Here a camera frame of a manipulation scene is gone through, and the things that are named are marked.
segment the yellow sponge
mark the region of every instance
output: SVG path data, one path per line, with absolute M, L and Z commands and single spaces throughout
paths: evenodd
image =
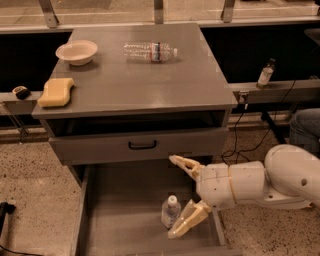
M 43 89 L 43 94 L 38 99 L 40 107 L 61 107 L 70 100 L 70 89 L 74 85 L 72 78 L 49 79 Z

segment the cabinet top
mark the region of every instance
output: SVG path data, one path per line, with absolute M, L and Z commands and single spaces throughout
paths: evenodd
M 51 78 L 73 78 L 71 100 L 59 108 L 36 105 L 35 118 L 221 110 L 236 104 L 197 24 L 76 28 L 71 40 L 90 40 L 98 51 L 84 66 L 58 61 Z M 178 49 L 178 59 L 128 62 L 123 46 L 134 41 L 168 43 Z

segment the bottle label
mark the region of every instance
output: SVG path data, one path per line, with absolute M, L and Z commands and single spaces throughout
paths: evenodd
M 167 228 L 172 228 L 176 219 L 177 215 L 169 216 L 165 211 L 162 211 L 161 221 Z
M 264 68 L 260 74 L 258 84 L 267 85 L 272 76 L 273 69 L 272 68 Z
M 151 43 L 150 60 L 153 62 L 161 61 L 160 58 L 160 43 Z

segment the water bottle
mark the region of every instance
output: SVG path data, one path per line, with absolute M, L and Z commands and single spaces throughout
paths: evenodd
M 259 80 L 257 82 L 257 88 L 262 90 L 267 86 L 274 72 L 274 69 L 275 69 L 275 59 L 270 59 L 261 71 Z
M 167 43 L 127 42 L 124 55 L 129 61 L 165 62 L 177 57 L 178 49 Z
M 176 219 L 179 218 L 181 212 L 181 204 L 178 202 L 176 196 L 169 196 L 169 198 L 162 204 L 161 221 L 166 228 L 172 228 Z

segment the bottle cap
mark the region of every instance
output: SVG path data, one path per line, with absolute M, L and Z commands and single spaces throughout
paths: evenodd
M 178 56 L 178 49 L 174 48 L 173 49 L 173 56 L 176 58 Z
M 170 206 L 175 206 L 177 204 L 178 200 L 176 196 L 169 196 L 168 198 L 168 204 Z

